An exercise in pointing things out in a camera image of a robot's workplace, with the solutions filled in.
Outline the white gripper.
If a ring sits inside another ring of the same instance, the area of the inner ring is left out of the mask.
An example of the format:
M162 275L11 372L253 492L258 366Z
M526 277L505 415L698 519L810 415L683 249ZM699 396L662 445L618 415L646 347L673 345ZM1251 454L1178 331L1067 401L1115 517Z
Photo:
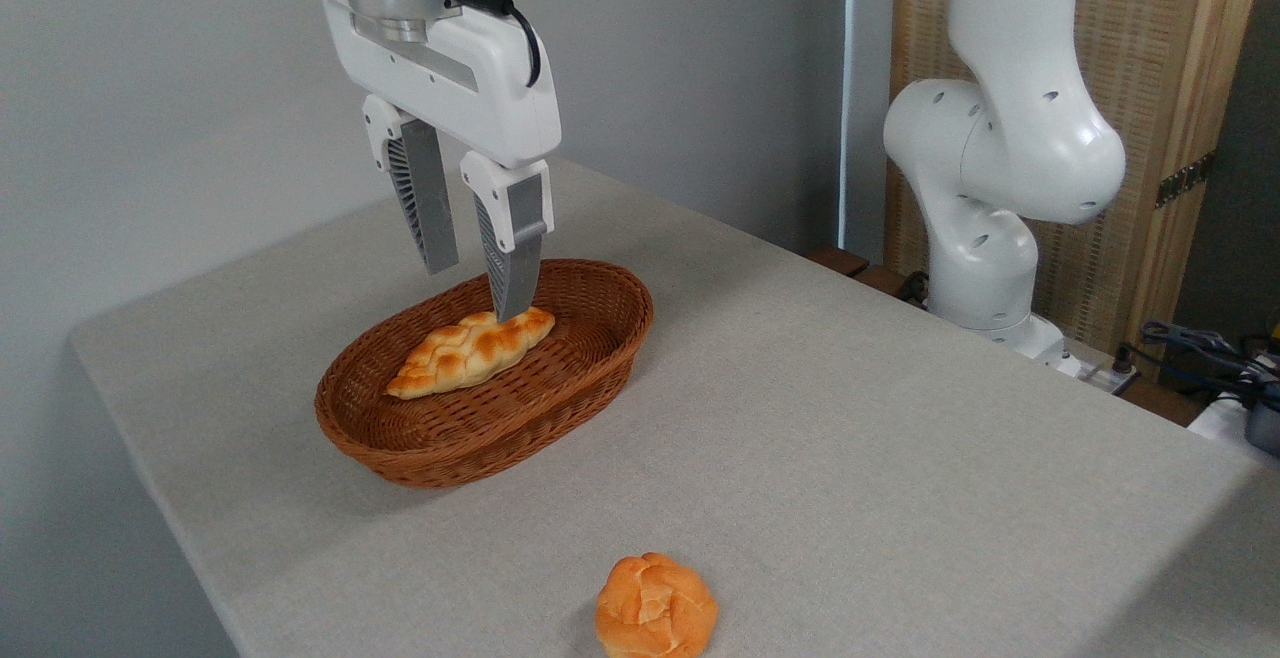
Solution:
M541 157L559 146L562 131L549 61L529 87L521 26L474 8L435 20L422 42L399 42L361 35L371 23L346 0L323 6L343 69L370 93L362 114L375 165L392 181L425 269L438 274L460 261L439 129L475 148L460 166L475 198L495 316L506 323L522 314L536 292L541 239L554 230Z

